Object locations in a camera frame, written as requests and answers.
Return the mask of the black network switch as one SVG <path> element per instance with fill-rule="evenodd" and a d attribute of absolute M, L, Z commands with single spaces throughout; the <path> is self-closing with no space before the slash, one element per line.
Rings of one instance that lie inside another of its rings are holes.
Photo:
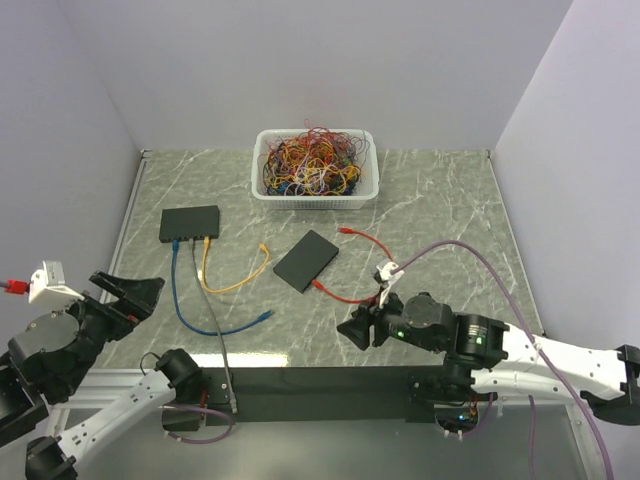
<path fill-rule="evenodd" d="M 220 233 L 220 209 L 217 205 L 163 209 L 159 241 L 217 239 Z"/>
<path fill-rule="evenodd" d="M 338 253 L 336 245 L 309 230 L 274 266 L 273 272 L 294 290 L 304 293 Z"/>

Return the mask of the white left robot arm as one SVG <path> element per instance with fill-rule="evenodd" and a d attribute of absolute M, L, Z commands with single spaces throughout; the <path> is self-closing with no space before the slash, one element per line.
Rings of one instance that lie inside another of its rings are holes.
<path fill-rule="evenodd" d="M 104 346 L 131 334 L 154 312 L 164 280 L 129 280 L 102 271 L 91 283 L 114 296 L 102 303 L 67 286 L 58 262 L 44 262 L 27 282 L 8 281 L 8 293 L 26 294 L 46 314 L 13 337 L 1 356 L 1 476 L 75 479 L 102 449 L 152 410 L 194 399 L 202 370 L 182 349 L 162 354 L 127 392 L 79 425 L 32 438 L 49 407 L 78 390 Z"/>

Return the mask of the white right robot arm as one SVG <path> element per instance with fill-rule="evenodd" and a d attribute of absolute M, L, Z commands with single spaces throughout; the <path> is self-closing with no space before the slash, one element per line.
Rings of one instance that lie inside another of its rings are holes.
<path fill-rule="evenodd" d="M 455 312 L 426 292 L 407 302 L 390 294 L 383 305 L 362 303 L 337 330 L 361 350 L 394 339 L 441 355 L 441 365 L 409 379 L 419 401 L 454 406 L 488 395 L 578 399 L 604 422 L 639 423 L 636 347 L 597 350 L 527 336 L 503 321 Z"/>

